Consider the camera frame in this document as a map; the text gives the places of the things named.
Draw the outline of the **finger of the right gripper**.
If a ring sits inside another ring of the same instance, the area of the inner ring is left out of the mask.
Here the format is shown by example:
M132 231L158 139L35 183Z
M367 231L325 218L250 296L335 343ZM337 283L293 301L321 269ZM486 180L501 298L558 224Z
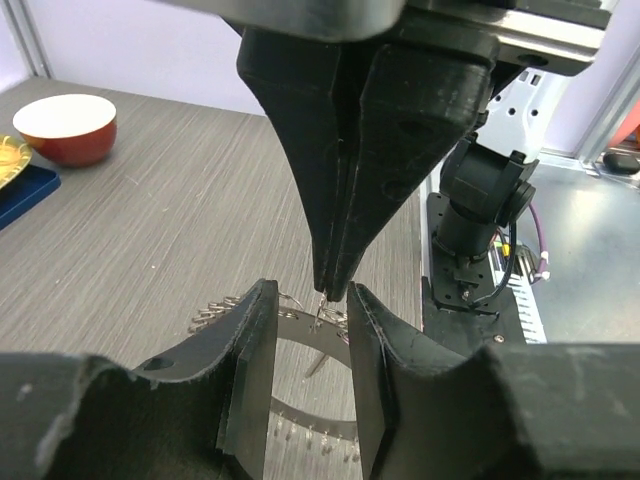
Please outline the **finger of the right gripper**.
M339 160L333 87L341 46L247 27L237 70L285 151L307 219L314 288L342 293L334 228L344 174Z

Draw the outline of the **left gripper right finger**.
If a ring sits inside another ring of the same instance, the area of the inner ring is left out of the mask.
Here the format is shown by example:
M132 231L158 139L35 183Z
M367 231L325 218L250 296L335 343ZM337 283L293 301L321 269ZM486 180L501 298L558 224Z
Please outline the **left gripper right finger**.
M502 344L468 357L347 290L367 479L635 479L639 348Z

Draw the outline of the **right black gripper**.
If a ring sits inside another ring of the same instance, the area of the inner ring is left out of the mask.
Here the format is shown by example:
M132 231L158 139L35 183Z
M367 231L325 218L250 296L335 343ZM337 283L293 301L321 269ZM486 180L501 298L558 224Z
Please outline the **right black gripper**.
M487 36L503 63L576 75L601 47L598 1L182 1L180 7L325 43L394 39L472 51ZM327 257L327 298L341 300L364 252L436 163L474 126L492 54L385 44L358 100L356 140Z

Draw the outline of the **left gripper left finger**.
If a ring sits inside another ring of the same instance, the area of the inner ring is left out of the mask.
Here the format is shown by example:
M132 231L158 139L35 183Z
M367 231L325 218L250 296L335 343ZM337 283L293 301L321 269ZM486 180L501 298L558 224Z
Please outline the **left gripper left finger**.
M125 368L97 355L1 357L5 479L259 479L278 286L259 280L216 322Z

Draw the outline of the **metal disc with keyrings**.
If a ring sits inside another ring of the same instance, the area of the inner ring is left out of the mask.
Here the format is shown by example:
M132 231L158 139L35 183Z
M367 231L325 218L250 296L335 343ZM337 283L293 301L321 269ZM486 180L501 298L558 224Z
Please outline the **metal disc with keyrings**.
M345 313L326 306L325 323L316 333L313 333L311 325L315 314L303 311L302 304L288 294L281 293L279 299L294 304L292 307L283 305L279 308L278 337L280 339L310 347L318 353L323 352L329 356L328 359L333 359L346 368L351 367ZM219 302L208 303L191 319L188 333L191 335L199 333L220 320L240 301L239 297L226 296ZM289 441L294 434L302 433L305 436L306 447L311 448L313 443L318 441L321 454L324 456L335 451L337 446L343 445L345 463L356 463L361 460L358 427L355 420L322 417L300 410L276 397L271 399L271 412L277 416L276 426L273 429L275 437Z

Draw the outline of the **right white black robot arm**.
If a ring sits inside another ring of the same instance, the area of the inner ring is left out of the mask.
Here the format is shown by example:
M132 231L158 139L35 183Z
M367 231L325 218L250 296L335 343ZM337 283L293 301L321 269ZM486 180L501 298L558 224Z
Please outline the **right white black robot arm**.
M482 144L489 103L529 67L574 76L611 15L597 1L191 1L241 39L237 71L285 151L314 287L342 299L361 259L435 169L436 244L475 262L533 188L525 147Z

